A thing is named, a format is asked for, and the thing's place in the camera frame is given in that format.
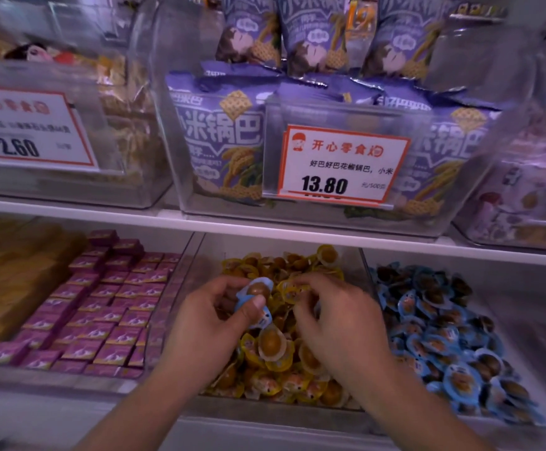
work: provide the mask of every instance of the price tag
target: price tag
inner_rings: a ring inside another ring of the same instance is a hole
[[[410,144],[407,137],[288,125],[277,195],[378,207]]]
[[[0,165],[99,170],[81,121],[63,93],[1,88]]]

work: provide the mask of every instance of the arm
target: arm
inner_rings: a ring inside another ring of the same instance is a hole
[[[308,273],[297,277],[313,295],[294,307],[302,338],[314,355],[404,451],[490,451],[493,449],[430,394],[410,369],[399,365],[388,346],[380,306],[364,291],[342,281]]]
[[[229,361],[239,338],[258,320],[265,298],[256,296],[228,320],[217,308],[249,280],[220,276],[187,296],[158,366],[149,378],[83,438],[73,451],[156,451],[185,404]]]

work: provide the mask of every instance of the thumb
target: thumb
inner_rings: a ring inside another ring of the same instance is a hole
[[[307,345],[313,348],[317,347],[316,341],[321,330],[311,311],[310,303],[311,300],[308,296],[301,297],[296,305],[294,305],[294,316],[296,317],[300,335],[307,342]]]
[[[225,321],[224,332],[230,338],[238,340],[246,332],[248,326],[258,321],[262,316],[265,304],[266,299],[263,295],[254,296]]]

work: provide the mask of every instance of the hand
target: hand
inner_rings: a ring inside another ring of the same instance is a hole
[[[262,316],[263,296],[253,297],[227,320],[217,314],[217,309],[233,311],[235,293],[248,283],[221,275],[189,294],[179,308],[153,376],[173,382],[185,401],[216,379],[242,334]]]
[[[315,357],[362,405],[368,391],[383,384],[386,369],[395,364],[388,346],[380,306],[362,289],[322,273],[293,279],[309,285],[294,306],[298,330]],[[319,298],[321,315],[313,315]]]

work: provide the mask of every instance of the person's left hand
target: person's left hand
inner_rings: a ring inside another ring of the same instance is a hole
[[[228,363],[248,326],[258,321],[266,299],[255,296],[227,320],[217,309],[233,310],[246,278],[221,275],[190,293],[179,308],[153,376],[174,383],[188,401],[213,382]]]

